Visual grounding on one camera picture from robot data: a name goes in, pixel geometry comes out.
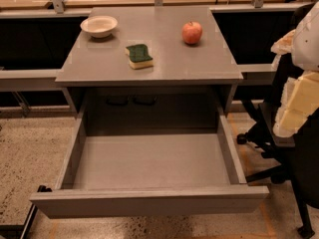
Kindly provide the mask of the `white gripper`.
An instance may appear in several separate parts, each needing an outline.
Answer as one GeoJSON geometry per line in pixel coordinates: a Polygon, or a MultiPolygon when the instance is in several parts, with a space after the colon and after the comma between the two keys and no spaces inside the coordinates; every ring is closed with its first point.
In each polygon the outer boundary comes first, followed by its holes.
{"type": "MultiPolygon", "coordinates": [[[[295,30],[291,30],[277,40],[270,51],[275,54],[271,64],[277,69],[283,55],[292,51],[292,41],[295,30]]],[[[273,132],[279,137],[290,137],[295,134],[319,108],[319,73],[305,72],[295,82],[292,94],[288,99],[289,110],[279,108],[275,117],[273,132]]]]}

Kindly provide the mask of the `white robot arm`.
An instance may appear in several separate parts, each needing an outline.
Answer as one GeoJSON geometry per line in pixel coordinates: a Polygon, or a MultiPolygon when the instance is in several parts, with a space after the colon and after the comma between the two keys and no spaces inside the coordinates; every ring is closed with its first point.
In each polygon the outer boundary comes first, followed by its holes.
{"type": "Polygon", "coordinates": [[[285,83],[273,126],[276,136],[290,137],[319,108],[319,2],[294,30],[273,44],[271,51],[290,53],[292,64],[303,70],[300,77],[285,83]]]}

